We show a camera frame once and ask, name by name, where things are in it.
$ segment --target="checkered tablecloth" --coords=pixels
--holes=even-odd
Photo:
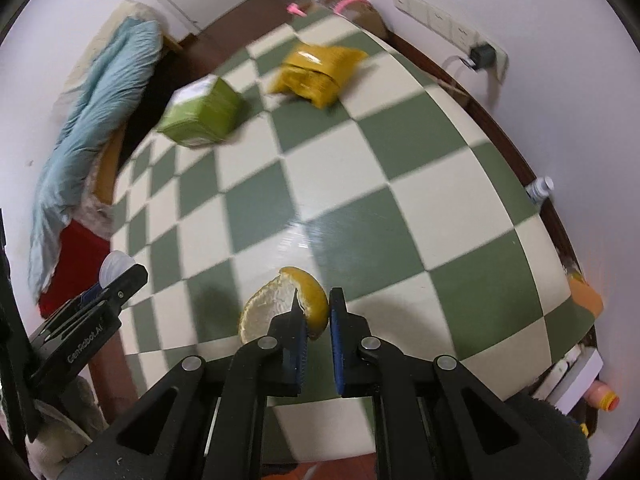
[[[369,54],[327,110],[266,94],[298,39]],[[319,11],[217,74],[248,102],[237,134],[190,150],[151,133],[116,186],[113,249],[149,271],[121,315],[140,394],[189,354],[232,354],[242,306],[283,266],[343,287],[375,335],[455,355],[502,398],[593,323],[496,147],[387,44]],[[308,352],[302,396],[270,402],[268,440],[297,460],[371,452],[369,404],[336,398],[328,331]]]

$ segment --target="electrical outlet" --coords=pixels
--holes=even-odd
[[[451,41],[468,55],[471,47],[478,42],[478,32],[463,25],[463,23],[451,20]]]
[[[438,7],[429,8],[429,28],[446,40],[451,40],[451,16]]]
[[[402,10],[402,12],[410,13],[409,10],[409,0],[393,0],[396,9]]]
[[[423,25],[429,27],[430,5],[422,0],[409,0],[409,14]]]
[[[492,40],[484,37],[482,34],[478,34],[478,42],[477,43],[488,43],[495,49],[495,77],[496,79],[502,83],[504,81],[504,77],[507,74],[507,68],[509,67],[509,56],[507,53],[501,49],[498,45],[496,45]]]

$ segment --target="green and white box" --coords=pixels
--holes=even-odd
[[[227,138],[236,127],[242,97],[214,74],[174,92],[156,130],[189,148]]]

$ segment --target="red fabric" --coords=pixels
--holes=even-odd
[[[109,241],[94,235],[75,220],[60,233],[60,259],[49,288],[40,295],[40,315],[47,319],[67,300],[98,281]]]

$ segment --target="yellow package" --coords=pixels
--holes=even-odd
[[[324,108],[337,98],[366,52],[345,46],[297,44],[282,62],[270,93],[292,91]]]

